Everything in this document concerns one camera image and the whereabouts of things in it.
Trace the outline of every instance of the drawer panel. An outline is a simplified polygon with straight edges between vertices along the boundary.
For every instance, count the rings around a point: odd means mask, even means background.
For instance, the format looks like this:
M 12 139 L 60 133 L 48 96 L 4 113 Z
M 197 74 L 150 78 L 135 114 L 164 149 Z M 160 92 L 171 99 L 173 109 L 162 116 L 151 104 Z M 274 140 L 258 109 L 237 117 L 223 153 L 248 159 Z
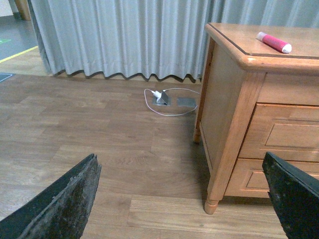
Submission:
M 319 179 L 319 163 L 288 162 Z M 261 159 L 237 159 L 225 196 L 268 198 L 269 187 L 262 164 Z
M 319 76 L 267 73 L 257 102 L 319 106 Z
M 263 159 L 267 151 L 319 162 L 319 107 L 257 104 L 239 157 Z

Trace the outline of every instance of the pink tube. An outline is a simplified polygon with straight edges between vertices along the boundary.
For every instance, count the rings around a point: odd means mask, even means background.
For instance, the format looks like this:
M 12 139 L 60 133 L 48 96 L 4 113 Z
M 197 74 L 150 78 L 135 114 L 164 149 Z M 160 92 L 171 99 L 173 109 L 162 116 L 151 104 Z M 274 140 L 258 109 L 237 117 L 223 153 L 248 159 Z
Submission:
M 282 53 L 290 53 L 292 50 L 291 44 L 263 32 L 259 32 L 256 38 Z

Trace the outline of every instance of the turned wooden leg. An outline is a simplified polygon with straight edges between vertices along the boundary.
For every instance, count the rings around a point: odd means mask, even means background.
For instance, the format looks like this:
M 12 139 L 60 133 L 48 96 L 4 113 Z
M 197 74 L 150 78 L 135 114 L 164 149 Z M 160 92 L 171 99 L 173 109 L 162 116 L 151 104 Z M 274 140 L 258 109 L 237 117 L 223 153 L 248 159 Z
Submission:
M 193 142 L 194 143 L 199 143 L 200 142 L 200 130 L 198 128 L 194 129 Z
M 207 214 L 213 214 L 218 206 L 219 201 L 213 201 L 210 199 L 207 199 L 205 202 L 204 210 Z

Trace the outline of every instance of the white cap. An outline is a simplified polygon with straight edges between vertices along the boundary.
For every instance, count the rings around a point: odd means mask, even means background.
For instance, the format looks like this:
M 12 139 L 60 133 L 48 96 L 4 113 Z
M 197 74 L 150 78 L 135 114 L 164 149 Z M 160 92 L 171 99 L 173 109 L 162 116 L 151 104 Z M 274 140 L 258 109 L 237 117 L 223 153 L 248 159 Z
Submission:
M 264 36 L 266 36 L 267 34 L 263 33 L 263 32 L 259 32 L 257 35 L 257 40 L 263 41 Z
M 283 53 L 290 53 L 292 50 L 292 46 L 290 44 L 287 44 L 286 46 L 283 47 L 281 50 Z

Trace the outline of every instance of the wooden cabinet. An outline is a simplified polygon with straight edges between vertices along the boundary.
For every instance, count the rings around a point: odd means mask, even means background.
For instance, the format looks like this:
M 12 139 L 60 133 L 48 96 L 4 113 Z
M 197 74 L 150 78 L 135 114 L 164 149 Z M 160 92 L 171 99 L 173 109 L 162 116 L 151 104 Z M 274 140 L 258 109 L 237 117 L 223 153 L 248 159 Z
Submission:
M 266 151 L 319 178 L 319 29 L 222 23 L 205 29 L 193 139 L 202 138 L 210 169 L 206 212 L 224 195 L 268 197 Z M 259 42 L 260 31 L 291 43 L 292 52 Z

